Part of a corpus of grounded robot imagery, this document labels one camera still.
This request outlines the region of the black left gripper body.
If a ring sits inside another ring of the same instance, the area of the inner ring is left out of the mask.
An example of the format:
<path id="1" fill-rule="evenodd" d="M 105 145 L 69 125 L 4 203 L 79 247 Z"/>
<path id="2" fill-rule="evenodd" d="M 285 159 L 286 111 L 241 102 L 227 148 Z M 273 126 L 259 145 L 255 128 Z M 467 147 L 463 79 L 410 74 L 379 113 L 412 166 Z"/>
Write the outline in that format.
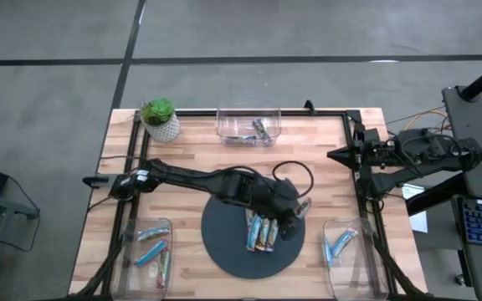
<path id="1" fill-rule="evenodd" d="M 269 192 L 263 199 L 261 207 L 261 216 L 269 219 L 280 219 L 282 217 L 292 216 L 297 207 L 288 207 L 279 202 L 276 196 L 276 188 L 269 189 Z"/>

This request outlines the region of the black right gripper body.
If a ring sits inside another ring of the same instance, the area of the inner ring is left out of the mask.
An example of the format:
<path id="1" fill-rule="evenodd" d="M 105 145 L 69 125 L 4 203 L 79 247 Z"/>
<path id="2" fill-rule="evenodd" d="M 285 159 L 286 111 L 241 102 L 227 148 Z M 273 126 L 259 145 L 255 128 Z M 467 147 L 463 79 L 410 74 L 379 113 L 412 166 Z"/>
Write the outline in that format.
<path id="1" fill-rule="evenodd" d="M 369 166 L 388 166 L 391 163 L 392 147 L 380 139 L 376 129 L 364 133 L 364 151 L 364 161 Z"/>

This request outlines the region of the blue granola bar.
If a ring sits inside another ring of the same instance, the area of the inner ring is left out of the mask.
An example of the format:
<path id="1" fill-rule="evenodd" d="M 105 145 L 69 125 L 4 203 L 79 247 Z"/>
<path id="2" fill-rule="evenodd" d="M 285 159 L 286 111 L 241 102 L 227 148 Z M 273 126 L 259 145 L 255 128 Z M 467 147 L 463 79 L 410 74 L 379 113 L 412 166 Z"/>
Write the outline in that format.
<path id="1" fill-rule="evenodd" d="M 262 218 L 259 215 L 255 214 L 252 219 L 252 222 L 250 223 L 249 233 L 248 233 L 248 238 L 246 243 L 246 248 L 249 251 L 253 251 L 255 249 L 255 244 L 259 236 L 261 224 L 262 224 Z"/>
<path id="2" fill-rule="evenodd" d="M 141 257 L 134 261 L 134 264 L 138 267 L 144 266 L 150 262 L 155 256 L 167 249 L 168 243 L 165 239 L 161 239 L 156 243 L 147 253 L 143 254 Z"/>
<path id="3" fill-rule="evenodd" d="M 358 236 L 358 231 L 353 228 L 347 228 L 334 242 L 331 247 L 331 254 L 337 258 L 345 247 Z"/>
<path id="4" fill-rule="evenodd" d="M 332 268 L 334 265 L 334 257 L 333 257 L 332 251 L 333 249 L 327 236 L 323 235 L 323 253 L 326 260 L 326 266 L 328 268 Z"/>

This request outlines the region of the teal granola bar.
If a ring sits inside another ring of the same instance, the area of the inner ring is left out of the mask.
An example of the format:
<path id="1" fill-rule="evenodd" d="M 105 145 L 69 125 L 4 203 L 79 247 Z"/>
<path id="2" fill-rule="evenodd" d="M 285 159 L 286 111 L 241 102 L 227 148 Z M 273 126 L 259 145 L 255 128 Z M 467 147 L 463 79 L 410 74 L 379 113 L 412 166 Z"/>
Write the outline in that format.
<path id="1" fill-rule="evenodd" d="M 157 237 L 167 235 L 170 232 L 171 230 L 168 227 L 152 227 L 146 230 L 139 231 L 137 233 L 137 240 L 138 241 L 151 240 Z"/>

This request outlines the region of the red and green granola bar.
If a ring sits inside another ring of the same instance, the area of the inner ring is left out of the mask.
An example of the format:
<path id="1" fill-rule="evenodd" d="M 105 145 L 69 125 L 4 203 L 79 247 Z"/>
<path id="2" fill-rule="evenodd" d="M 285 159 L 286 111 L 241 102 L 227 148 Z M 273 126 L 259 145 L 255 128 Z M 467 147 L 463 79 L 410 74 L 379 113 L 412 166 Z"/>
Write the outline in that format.
<path id="1" fill-rule="evenodd" d="M 167 286 L 169 264 L 170 251 L 165 249 L 161 252 L 158 274 L 156 276 L 156 284 L 159 289 L 165 289 Z"/>

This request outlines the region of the white paper sheet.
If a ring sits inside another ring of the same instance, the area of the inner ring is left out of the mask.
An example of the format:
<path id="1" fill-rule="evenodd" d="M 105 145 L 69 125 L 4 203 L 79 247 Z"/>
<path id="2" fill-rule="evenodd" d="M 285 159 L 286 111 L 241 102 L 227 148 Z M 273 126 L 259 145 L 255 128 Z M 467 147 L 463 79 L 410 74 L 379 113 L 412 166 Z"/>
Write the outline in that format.
<path id="1" fill-rule="evenodd" d="M 421 194 L 425 191 L 425 188 L 423 186 L 415 186 L 412 184 L 404 184 L 401 188 L 403 198 L 405 200 L 412 198 L 418 194 Z"/>
<path id="2" fill-rule="evenodd" d="M 428 219 L 425 211 L 410 216 L 409 221 L 415 232 L 428 233 Z"/>

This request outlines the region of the dark round plate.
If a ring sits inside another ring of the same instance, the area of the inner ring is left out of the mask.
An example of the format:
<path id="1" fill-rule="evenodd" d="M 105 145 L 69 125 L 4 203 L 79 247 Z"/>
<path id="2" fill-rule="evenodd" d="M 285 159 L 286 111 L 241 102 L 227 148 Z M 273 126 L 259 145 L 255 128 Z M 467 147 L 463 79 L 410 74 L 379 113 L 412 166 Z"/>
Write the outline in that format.
<path id="1" fill-rule="evenodd" d="M 263 279 L 291 265 L 300 255 L 305 224 L 290 240 L 278 237 L 272 252 L 251 252 L 246 248 L 249 234 L 245 209 L 210 197 L 201 220 L 203 244 L 209 257 L 226 273 L 238 278 Z"/>

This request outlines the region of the clear plastic bin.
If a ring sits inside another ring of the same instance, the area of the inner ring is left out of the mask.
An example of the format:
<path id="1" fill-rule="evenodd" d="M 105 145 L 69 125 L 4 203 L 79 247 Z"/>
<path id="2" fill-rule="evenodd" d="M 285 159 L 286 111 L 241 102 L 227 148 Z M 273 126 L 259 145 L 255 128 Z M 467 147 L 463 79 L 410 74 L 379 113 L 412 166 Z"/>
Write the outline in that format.
<path id="1" fill-rule="evenodd" d="M 323 253 L 323 235 L 331 246 L 347 229 L 358 231 L 354 238 L 334 258 L 332 268 L 326 266 Z M 374 247 L 371 223 L 365 218 L 327 220 L 321 233 L 321 249 L 327 292 L 336 301 L 385 301 L 389 295 L 387 276 L 382 260 Z"/>
<path id="2" fill-rule="evenodd" d="M 168 227 L 171 232 L 151 240 L 138 241 L 137 233 L 152 227 Z M 167 295 L 172 263 L 172 223 L 166 218 L 135 218 L 127 222 L 121 236 L 120 253 L 115 260 L 110 282 L 111 296 L 115 301 L 161 301 Z M 147 253 L 161 239 L 168 243 L 170 264 L 165 289 L 156 284 L 161 254 L 144 266 L 136 266 L 134 261 Z"/>
<path id="3" fill-rule="evenodd" d="M 253 127 L 252 121 L 261 119 L 265 129 L 273 139 L 273 145 L 281 135 L 281 109 L 225 109 L 220 108 L 216 114 L 215 129 L 221 143 L 227 147 L 271 147 L 265 146 L 259 134 Z M 231 135 L 255 135 L 258 144 L 248 145 L 225 145 L 224 138 Z"/>

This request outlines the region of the succulent in white patterned pot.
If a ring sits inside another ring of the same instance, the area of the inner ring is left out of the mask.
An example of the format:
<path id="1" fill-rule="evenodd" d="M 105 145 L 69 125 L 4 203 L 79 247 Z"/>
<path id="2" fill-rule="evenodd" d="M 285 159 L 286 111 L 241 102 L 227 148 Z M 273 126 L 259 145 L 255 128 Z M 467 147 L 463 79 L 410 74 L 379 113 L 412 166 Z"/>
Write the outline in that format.
<path id="1" fill-rule="evenodd" d="M 144 102 L 139 116 L 149 136 L 161 143 L 175 140 L 180 134 L 180 123 L 172 101 L 167 98 Z"/>

